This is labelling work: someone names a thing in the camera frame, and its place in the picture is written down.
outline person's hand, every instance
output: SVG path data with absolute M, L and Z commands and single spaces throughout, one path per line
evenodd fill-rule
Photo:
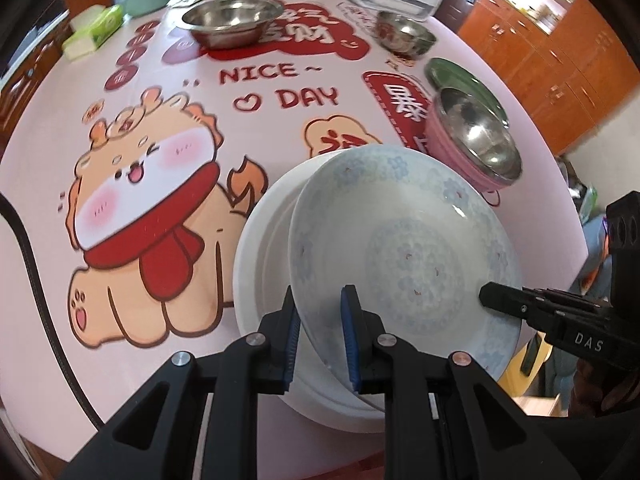
M 587 418 L 607 412 L 620 404 L 627 404 L 640 395 L 640 372 L 630 372 L 610 392 L 604 395 L 602 386 L 594 384 L 593 365 L 578 359 L 574 374 L 574 389 L 569 400 L 569 416 Z

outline tissue box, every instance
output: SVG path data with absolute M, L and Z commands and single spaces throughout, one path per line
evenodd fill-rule
M 62 44 L 62 52 L 69 61 L 95 52 L 123 23 L 124 12 L 120 5 L 104 9 L 87 26 L 73 33 Z

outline pink tablecloth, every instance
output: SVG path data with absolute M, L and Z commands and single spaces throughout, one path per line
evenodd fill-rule
M 56 64 L 6 150 L 0 189 L 30 236 L 69 371 L 103 419 L 174 351 L 209 354 L 239 336 L 225 308 L 235 247 L 270 184 L 325 151 L 422 146 L 431 56 L 473 72 L 507 111 L 524 174 L 495 211 L 525 285 L 565 288 L 586 257 L 543 139 L 452 32 L 430 19 L 438 43 L 408 66 L 370 36 L 371 13 L 345 0 L 282 1 L 269 41 L 210 55 L 175 28 L 177 9 L 131 20 L 92 56 Z M 196 180 L 190 168 L 201 168 Z M 153 245 L 158 225 L 171 235 Z M 94 428 L 52 354 L 4 222 L 0 252 L 0 393 L 21 434 L 69 459 Z M 318 426 L 276 397 L 260 400 L 258 433 L 265 480 L 320 474 L 383 445 L 381 435 Z

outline cartoon paw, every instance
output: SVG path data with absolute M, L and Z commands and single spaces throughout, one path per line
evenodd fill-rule
M 82 290 L 74 290 L 73 298 L 71 299 L 71 309 L 74 312 L 76 318 L 76 326 L 80 332 L 84 332 L 86 329 L 86 310 L 84 308 L 84 300 L 86 295 Z
M 78 340 L 89 348 L 122 339 L 122 331 L 111 310 L 106 287 L 91 286 L 96 276 L 93 270 L 76 270 L 68 296 L 69 322 Z

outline metal bowl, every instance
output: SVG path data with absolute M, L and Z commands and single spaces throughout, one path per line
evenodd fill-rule
M 424 25 L 386 10 L 378 13 L 376 35 L 387 50 L 412 59 L 423 56 L 437 40 Z
M 455 145 L 485 175 L 506 186 L 520 177 L 520 152 L 489 108 L 456 88 L 441 89 L 434 106 Z
M 257 43 L 283 11 L 274 0 L 213 0 L 187 10 L 177 25 L 208 49 L 237 48 Z

